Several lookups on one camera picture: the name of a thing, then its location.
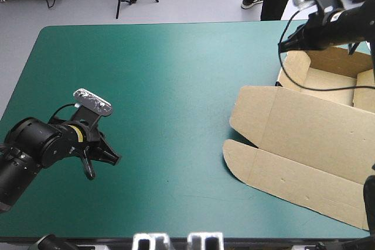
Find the white shoe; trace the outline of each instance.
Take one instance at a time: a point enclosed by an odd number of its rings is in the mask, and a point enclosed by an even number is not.
[[[263,0],[254,0],[252,2],[247,2],[246,0],[242,0],[241,8],[242,9],[248,9],[253,7],[255,4],[263,3]]]

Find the cardboard flap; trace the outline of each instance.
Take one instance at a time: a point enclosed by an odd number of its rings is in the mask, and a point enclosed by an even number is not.
[[[245,184],[367,229],[363,185],[233,140],[225,141],[223,154],[231,172]]]
[[[243,87],[231,126],[260,149],[363,184],[375,163],[375,114],[283,87]]]
[[[317,69],[309,69],[304,86],[310,88],[327,89],[355,86],[356,83],[357,80],[355,78],[341,76],[340,74],[335,73],[328,73],[326,71]],[[353,89],[325,92],[301,89],[301,93],[305,93],[310,96],[318,97],[328,101],[338,102],[343,105],[353,105]]]
[[[357,78],[362,71],[372,69],[371,56],[361,52],[348,55],[347,50],[340,47],[330,47],[323,51],[307,51],[313,69],[336,73],[342,76]]]
[[[284,60],[284,67],[287,73],[297,83],[304,85],[306,80],[306,74],[310,67],[310,58],[304,51],[289,51],[287,57]],[[300,88],[289,80],[281,69],[277,81],[288,89],[299,91]]]
[[[375,86],[373,70],[364,71],[357,76],[357,85]],[[354,106],[365,111],[375,112],[375,90],[373,89],[355,89]]]
[[[244,86],[230,117],[230,126],[260,145],[278,87]]]

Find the yellow ring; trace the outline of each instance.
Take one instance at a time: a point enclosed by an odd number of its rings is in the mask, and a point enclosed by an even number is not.
[[[73,130],[77,133],[77,136],[78,136],[78,143],[82,143],[83,142],[83,135],[82,135],[82,132],[81,130],[79,130],[78,127],[75,127],[73,125],[68,125],[69,127],[72,127]]]

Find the gray floor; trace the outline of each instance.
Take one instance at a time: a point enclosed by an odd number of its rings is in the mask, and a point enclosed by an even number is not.
[[[259,20],[261,6],[240,8],[242,0],[139,0],[123,4],[115,20],[117,0],[57,0],[48,10],[44,0],[9,0],[0,4],[0,117],[39,31],[50,25],[121,23],[236,22]],[[284,19],[296,9],[289,1]],[[305,19],[309,11],[297,18]]]

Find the green table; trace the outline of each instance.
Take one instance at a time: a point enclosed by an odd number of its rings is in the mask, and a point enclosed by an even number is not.
[[[94,163],[94,181],[75,157],[41,171],[0,215],[0,236],[366,236],[242,184],[223,160],[224,140],[240,139],[229,126],[240,87],[275,83],[285,24],[44,28],[1,120],[1,139],[24,117],[47,121],[83,87],[112,103],[100,128],[123,159]]]

